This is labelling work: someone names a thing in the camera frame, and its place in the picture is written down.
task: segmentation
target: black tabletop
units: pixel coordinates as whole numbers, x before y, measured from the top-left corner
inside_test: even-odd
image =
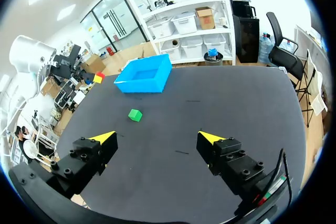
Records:
[[[214,177],[196,150],[200,129],[234,137],[265,173],[281,148],[293,177],[294,198],[305,168],[301,108],[289,78],[266,67],[173,69],[163,93],[124,94],[117,76],[96,84],[82,101],[58,143],[60,157],[72,142],[109,131],[119,149],[101,176],[81,196],[96,212],[139,221],[220,223],[234,216],[241,199]],[[140,122],[131,121],[140,110]],[[287,205],[288,193],[278,207]]]

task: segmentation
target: trash can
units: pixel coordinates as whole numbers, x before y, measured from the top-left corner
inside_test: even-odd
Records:
[[[204,61],[206,66],[222,66],[223,65],[223,55],[218,52],[217,60],[208,59],[208,53],[204,55]]]

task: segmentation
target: glass wall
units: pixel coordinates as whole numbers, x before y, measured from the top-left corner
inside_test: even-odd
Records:
[[[97,22],[92,12],[90,12],[85,17],[85,19],[83,19],[81,25],[85,29],[85,31],[89,34],[89,36],[92,38],[95,47],[98,48],[100,53],[102,54],[106,50],[106,46],[110,45],[110,42],[109,38],[106,36],[103,28]]]
[[[81,24],[101,54],[107,47],[120,51],[146,42],[125,0],[101,0]]]

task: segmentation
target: blue object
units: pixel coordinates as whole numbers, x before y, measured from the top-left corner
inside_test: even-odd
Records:
[[[114,84],[123,93],[162,93],[172,68],[168,54],[134,60]]]
[[[209,49],[208,50],[208,55],[209,55],[209,57],[216,57],[218,55],[217,49],[216,48]]]
[[[268,55],[271,53],[273,49],[273,44],[269,38],[267,38],[267,34],[264,33],[259,41],[259,57],[258,62],[270,64],[268,59]]]

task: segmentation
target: office chair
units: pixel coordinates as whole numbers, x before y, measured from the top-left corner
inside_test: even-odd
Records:
[[[298,83],[299,83],[299,81],[302,80],[303,64],[301,60],[299,60],[294,55],[296,50],[298,50],[299,46],[293,40],[290,40],[282,36],[281,28],[279,26],[278,20],[274,13],[268,12],[266,16],[268,17],[268,20],[270,21],[272,25],[274,39],[275,39],[275,45],[271,53],[268,55],[268,59],[270,60],[270,62],[277,65],[278,67],[285,67],[287,72],[289,72],[295,78],[298,79]],[[297,48],[294,51],[294,53],[290,53],[287,50],[284,50],[279,47],[283,39],[289,40],[290,42],[297,45]]]

